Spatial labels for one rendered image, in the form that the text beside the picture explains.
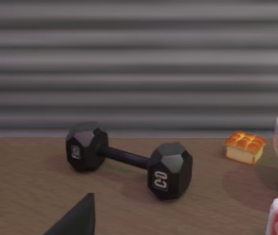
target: black pointed object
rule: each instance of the black pointed object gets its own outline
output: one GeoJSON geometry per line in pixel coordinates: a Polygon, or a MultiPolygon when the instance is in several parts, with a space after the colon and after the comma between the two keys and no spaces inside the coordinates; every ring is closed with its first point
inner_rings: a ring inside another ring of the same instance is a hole
{"type": "Polygon", "coordinates": [[[94,232],[94,194],[89,193],[44,233],[44,235],[94,235],[94,232]]]}

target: black dumbbell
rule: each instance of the black dumbbell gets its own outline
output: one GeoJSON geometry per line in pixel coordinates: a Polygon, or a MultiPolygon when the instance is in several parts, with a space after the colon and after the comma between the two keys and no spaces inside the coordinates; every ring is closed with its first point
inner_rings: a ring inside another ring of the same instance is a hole
{"type": "Polygon", "coordinates": [[[79,172],[97,169],[105,158],[147,169],[148,188],[160,200],[180,197],[192,177],[193,158],[180,143],[164,143],[146,158],[108,147],[108,135],[96,122],[75,125],[66,137],[66,152],[79,172]]]}

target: corrugated metal wall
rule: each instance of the corrugated metal wall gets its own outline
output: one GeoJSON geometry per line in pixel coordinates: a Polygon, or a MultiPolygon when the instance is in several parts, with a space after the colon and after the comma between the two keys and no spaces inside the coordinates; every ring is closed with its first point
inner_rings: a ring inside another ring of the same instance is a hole
{"type": "Polygon", "coordinates": [[[272,130],[278,1],[39,2],[0,3],[0,130],[272,130]]]}

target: dumbbell handle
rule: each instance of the dumbbell handle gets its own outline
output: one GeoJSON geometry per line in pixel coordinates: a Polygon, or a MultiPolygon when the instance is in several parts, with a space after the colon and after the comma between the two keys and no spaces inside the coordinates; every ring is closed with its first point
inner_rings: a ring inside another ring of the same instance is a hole
{"type": "Polygon", "coordinates": [[[103,157],[116,160],[121,163],[129,164],[132,166],[136,166],[141,169],[148,168],[149,159],[140,155],[136,155],[133,153],[128,153],[116,148],[107,147],[107,146],[100,146],[98,148],[99,155],[103,157]]]}

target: bread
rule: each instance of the bread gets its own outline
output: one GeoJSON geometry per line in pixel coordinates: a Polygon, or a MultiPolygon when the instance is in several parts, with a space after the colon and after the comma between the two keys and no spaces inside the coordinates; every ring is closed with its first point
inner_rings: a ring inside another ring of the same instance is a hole
{"type": "Polygon", "coordinates": [[[263,154],[266,140],[254,134],[236,131],[225,141],[226,157],[253,165],[263,154]]]}

